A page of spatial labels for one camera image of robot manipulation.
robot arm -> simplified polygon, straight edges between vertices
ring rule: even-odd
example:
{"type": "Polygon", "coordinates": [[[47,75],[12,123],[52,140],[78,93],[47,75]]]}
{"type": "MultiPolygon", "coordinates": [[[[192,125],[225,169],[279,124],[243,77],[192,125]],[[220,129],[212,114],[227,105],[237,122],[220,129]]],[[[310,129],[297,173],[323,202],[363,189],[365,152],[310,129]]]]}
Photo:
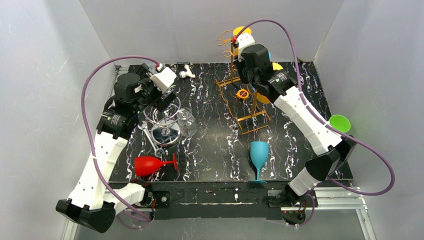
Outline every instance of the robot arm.
{"type": "MultiPolygon", "coordinates": [[[[177,76],[168,67],[153,74],[146,64],[136,73],[120,75],[113,89],[115,95],[106,102],[94,138],[96,159],[103,177],[108,181],[133,129],[139,123],[138,113],[148,106],[164,111],[175,99],[169,87],[177,76]]],[[[93,162],[88,158],[82,175],[67,199],[57,202],[56,211],[69,220],[104,233],[115,215],[127,208],[101,182],[93,162]]],[[[141,202],[145,189],[128,183],[116,190],[129,204],[141,202]]]]}
{"type": "Polygon", "coordinates": [[[309,113],[306,106],[325,122],[309,101],[306,101],[306,105],[302,102],[297,81],[286,70],[273,70],[267,48],[256,44],[249,33],[241,34],[234,45],[239,48],[234,63],[241,81],[252,84],[261,95],[282,110],[304,134],[317,155],[305,164],[303,170],[281,193],[281,203],[294,205],[307,191],[325,181],[328,175],[341,167],[356,144],[328,130],[309,113]]]}

orange tape measure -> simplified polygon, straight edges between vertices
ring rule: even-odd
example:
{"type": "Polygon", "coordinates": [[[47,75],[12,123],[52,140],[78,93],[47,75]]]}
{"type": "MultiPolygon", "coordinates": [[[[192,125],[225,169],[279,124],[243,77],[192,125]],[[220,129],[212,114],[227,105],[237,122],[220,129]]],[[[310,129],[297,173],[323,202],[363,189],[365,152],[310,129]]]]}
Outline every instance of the orange tape measure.
{"type": "Polygon", "coordinates": [[[238,99],[246,100],[249,98],[249,93],[245,89],[238,90],[237,94],[235,95],[238,99]]]}

green cup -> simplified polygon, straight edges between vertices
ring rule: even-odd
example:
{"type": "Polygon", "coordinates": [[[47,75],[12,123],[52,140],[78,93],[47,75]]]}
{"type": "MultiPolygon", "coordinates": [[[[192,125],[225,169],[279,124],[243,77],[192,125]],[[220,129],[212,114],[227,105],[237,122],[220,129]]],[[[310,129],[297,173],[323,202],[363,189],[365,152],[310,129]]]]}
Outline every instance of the green cup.
{"type": "Polygon", "coordinates": [[[330,125],[342,133],[347,133],[351,129],[351,122],[342,115],[336,114],[330,117],[330,125]]]}

gray wall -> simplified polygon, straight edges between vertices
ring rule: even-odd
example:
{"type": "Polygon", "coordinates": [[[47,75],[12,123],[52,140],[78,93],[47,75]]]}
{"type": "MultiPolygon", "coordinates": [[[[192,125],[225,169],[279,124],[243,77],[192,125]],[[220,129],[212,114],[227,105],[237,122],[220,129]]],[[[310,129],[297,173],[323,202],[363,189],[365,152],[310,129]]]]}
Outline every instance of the gray wall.
{"type": "MultiPolygon", "coordinates": [[[[89,156],[80,110],[90,71],[109,58],[78,1],[2,0],[0,6],[0,239],[60,239],[55,212],[89,156]]],[[[89,86],[95,128],[114,68],[89,86]]]]}
{"type": "MultiPolygon", "coordinates": [[[[131,220],[122,216],[129,225],[131,220]]],[[[123,227],[117,220],[106,233],[78,227],[76,240],[364,240],[355,210],[317,210],[298,229],[265,218],[184,218],[153,221],[143,230],[123,227]]]]}
{"type": "MultiPolygon", "coordinates": [[[[313,61],[343,1],[80,0],[111,57],[140,54],[164,63],[229,62],[223,55],[226,48],[215,40],[225,30],[263,18],[283,23],[298,57],[313,61]]],[[[255,40],[268,47],[273,61],[293,60],[278,26],[258,23],[252,31],[255,40]]]]}
{"type": "MultiPolygon", "coordinates": [[[[351,134],[389,159],[392,191],[367,197],[378,239],[423,239],[424,2],[347,0],[315,64],[331,112],[347,116],[351,134]]],[[[356,185],[378,191],[389,172],[357,147],[349,164],[356,185]]]]}

white plastic connector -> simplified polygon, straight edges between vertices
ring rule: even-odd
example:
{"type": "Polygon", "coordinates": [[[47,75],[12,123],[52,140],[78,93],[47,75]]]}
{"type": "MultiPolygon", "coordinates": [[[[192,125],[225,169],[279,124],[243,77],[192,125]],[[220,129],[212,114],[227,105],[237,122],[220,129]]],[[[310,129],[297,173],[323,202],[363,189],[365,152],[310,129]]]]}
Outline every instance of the white plastic connector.
{"type": "Polygon", "coordinates": [[[150,79],[162,93],[165,93],[174,83],[176,77],[177,75],[169,67],[165,67],[161,72],[151,76],[150,79]]]}
{"type": "Polygon", "coordinates": [[[162,69],[164,69],[164,65],[162,63],[159,63],[159,65],[156,65],[156,71],[160,72],[162,69]]]}
{"type": "MultiPolygon", "coordinates": [[[[307,138],[316,155],[321,155],[329,151],[329,146],[335,147],[342,141],[340,134],[328,130],[321,124],[303,104],[300,92],[296,86],[292,86],[286,91],[286,95],[280,95],[273,103],[281,109],[307,138]]],[[[306,100],[306,104],[319,116],[323,122],[326,120],[320,115],[311,103],[306,100]]]]}
{"type": "Polygon", "coordinates": [[[189,77],[191,79],[194,79],[196,77],[196,75],[194,75],[192,73],[192,71],[190,70],[190,66],[189,65],[184,65],[185,71],[180,71],[179,72],[179,77],[184,79],[186,77],[189,77]]]}
{"type": "Polygon", "coordinates": [[[304,167],[289,185],[298,196],[302,196],[307,191],[315,188],[320,182],[311,176],[306,167],[304,167]]]}
{"type": "Polygon", "coordinates": [[[245,49],[246,47],[250,45],[254,45],[255,39],[253,38],[252,35],[245,32],[243,34],[240,34],[240,36],[237,37],[237,42],[238,42],[238,61],[240,62],[242,60],[241,54],[243,52],[243,49],[245,49]]]}

